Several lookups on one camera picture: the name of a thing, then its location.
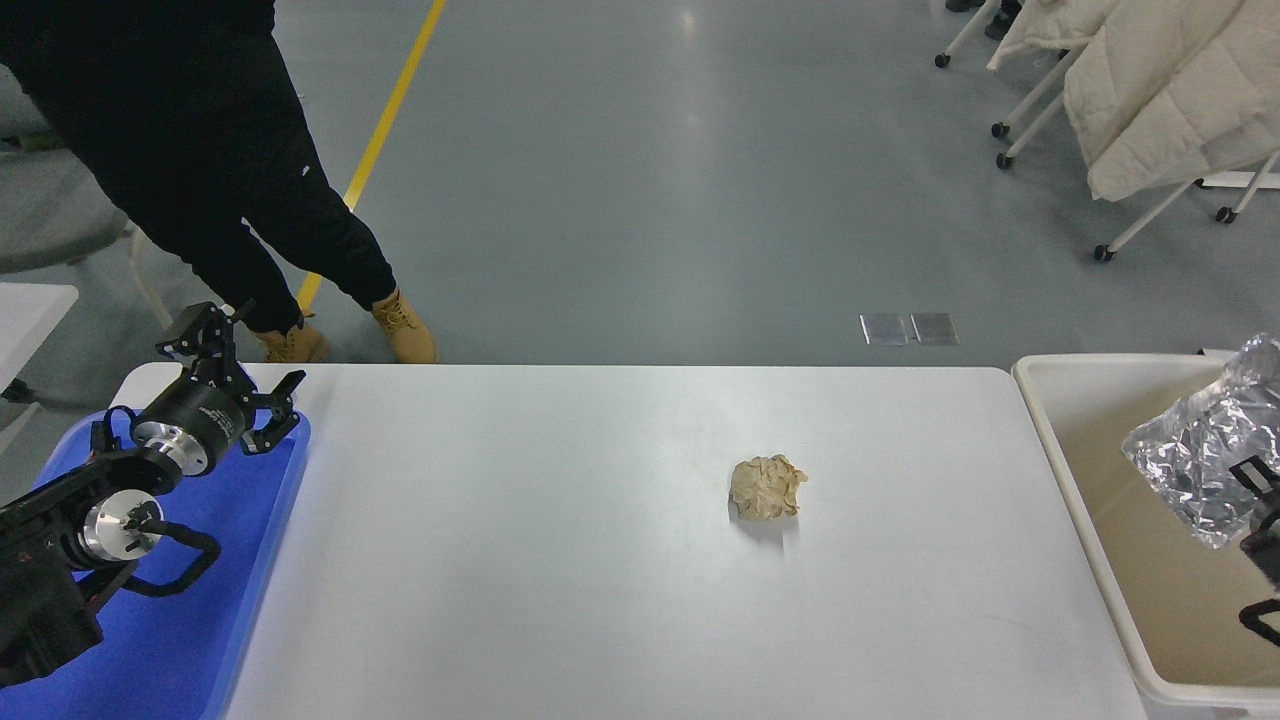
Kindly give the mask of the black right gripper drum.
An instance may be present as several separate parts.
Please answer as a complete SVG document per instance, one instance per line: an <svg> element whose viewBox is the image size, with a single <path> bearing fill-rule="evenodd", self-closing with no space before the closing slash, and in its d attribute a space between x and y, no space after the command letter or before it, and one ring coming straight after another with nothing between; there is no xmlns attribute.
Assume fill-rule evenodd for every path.
<svg viewBox="0 0 1280 720"><path fill-rule="evenodd" d="M1240 551L1266 578L1274 591L1279 592L1279 538L1274 528L1267 532L1247 534L1240 542Z"/></svg>

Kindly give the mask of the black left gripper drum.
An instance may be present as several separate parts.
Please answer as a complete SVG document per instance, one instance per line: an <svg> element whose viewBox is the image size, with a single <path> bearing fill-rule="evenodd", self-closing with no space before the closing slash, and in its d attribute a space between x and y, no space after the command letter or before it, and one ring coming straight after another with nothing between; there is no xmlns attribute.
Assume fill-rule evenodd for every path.
<svg viewBox="0 0 1280 720"><path fill-rule="evenodd" d="M143 410L143 446L178 461L220 461L250 427L239 396L182 377Z"/></svg>

